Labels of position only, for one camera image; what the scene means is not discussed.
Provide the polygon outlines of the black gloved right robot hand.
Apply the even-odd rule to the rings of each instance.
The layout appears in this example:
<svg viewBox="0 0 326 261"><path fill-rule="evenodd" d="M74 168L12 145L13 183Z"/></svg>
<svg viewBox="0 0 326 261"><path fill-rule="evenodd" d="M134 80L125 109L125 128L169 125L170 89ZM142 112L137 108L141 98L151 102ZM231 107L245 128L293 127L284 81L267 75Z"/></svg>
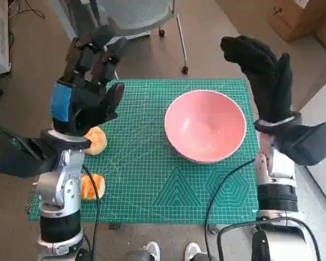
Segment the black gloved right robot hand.
<svg viewBox="0 0 326 261"><path fill-rule="evenodd" d="M277 123L291 117L290 55L280 58L265 43L245 35L225 36L220 47L226 61L238 64L249 80L259 119Z"/></svg>

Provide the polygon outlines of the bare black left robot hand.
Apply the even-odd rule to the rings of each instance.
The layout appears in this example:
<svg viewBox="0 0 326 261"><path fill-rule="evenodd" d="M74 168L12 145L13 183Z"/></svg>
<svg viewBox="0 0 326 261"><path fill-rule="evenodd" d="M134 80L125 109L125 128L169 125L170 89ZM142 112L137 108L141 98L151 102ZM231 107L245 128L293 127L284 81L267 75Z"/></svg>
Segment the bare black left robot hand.
<svg viewBox="0 0 326 261"><path fill-rule="evenodd" d="M128 41L120 38L105 49L114 36L105 25L73 38L65 70L51 98L50 114L59 133L83 136L90 128L117 118L115 110L123 97L124 83L113 83L109 88L107 84L114 79Z"/></svg>

